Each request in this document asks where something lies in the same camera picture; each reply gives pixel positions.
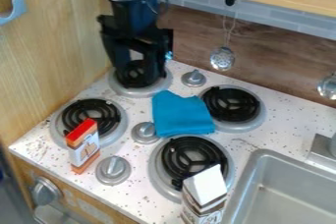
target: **milk carton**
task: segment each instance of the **milk carton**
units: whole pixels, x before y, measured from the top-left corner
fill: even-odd
[[[227,188],[218,164],[184,180],[182,220],[186,224],[221,223],[226,198]]]

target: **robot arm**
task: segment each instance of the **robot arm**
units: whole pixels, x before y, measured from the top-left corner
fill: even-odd
[[[99,16],[98,21],[120,84],[144,87],[164,78],[165,57],[172,54],[173,32],[156,27],[158,0],[109,1],[114,16]],[[139,52],[142,59],[132,60],[130,50]]]

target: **burner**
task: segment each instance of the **burner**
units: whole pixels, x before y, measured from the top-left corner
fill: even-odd
[[[144,65],[143,60],[135,60],[129,62],[129,64],[125,67],[124,72],[121,74],[121,77],[117,75],[118,82],[121,83],[126,88],[129,87],[147,87],[152,83],[147,83],[145,81],[145,75],[144,75]]]
[[[148,174],[151,184],[163,196],[181,203],[183,180],[218,163],[230,189],[235,166],[223,146],[206,137],[175,136],[162,140],[150,154]]]
[[[86,118],[96,121],[99,135],[104,136],[120,123],[120,112],[112,103],[101,99],[78,100],[62,113],[64,134],[74,130]]]
[[[212,142],[197,137],[170,139],[161,157],[163,167],[178,191],[182,189],[183,180],[215,164],[221,164],[224,177],[228,173],[227,158],[223,152]]]
[[[90,98],[66,104],[50,120],[50,134],[55,143],[66,148],[64,136],[86,118],[97,122],[100,146],[116,141],[127,129],[127,115],[115,102]]]
[[[246,89],[232,85],[214,86],[199,96],[219,131],[244,133],[259,127],[265,120],[263,102]]]
[[[214,86],[202,99],[211,116],[218,121],[244,122],[255,117],[259,109],[254,96],[236,88]]]
[[[126,88],[119,82],[117,73],[111,71],[108,75],[108,83],[110,87],[119,95],[127,96],[130,98],[148,98],[156,94],[157,92],[167,89],[173,81],[171,72],[166,69],[166,78],[160,78],[156,83],[148,86],[138,86]],[[131,69],[128,72],[130,82],[133,83],[136,79],[141,77],[141,69]]]

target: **wooden cabinet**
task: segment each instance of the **wooden cabinet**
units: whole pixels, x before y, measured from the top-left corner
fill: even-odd
[[[0,0],[0,10],[8,8],[3,3],[8,1]],[[0,27],[0,143],[5,149],[109,67],[96,21],[108,10],[105,0],[26,3],[25,14]]]
[[[26,163],[22,159],[15,157],[15,162],[20,167],[25,187],[34,185],[34,177],[44,177],[50,180],[61,192],[60,203],[81,215],[88,221],[98,223],[118,223],[118,224],[136,224],[137,222],[118,212],[117,210],[103,204],[99,200],[90,197],[81,191],[58,180],[54,176]]]

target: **hanging utensil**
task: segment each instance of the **hanging utensil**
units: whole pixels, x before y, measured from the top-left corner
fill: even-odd
[[[236,18],[230,28],[226,27],[226,16],[223,16],[223,29],[225,31],[224,46],[219,47],[211,52],[211,66],[218,71],[228,71],[235,63],[235,54],[229,47],[232,30],[235,28]]]

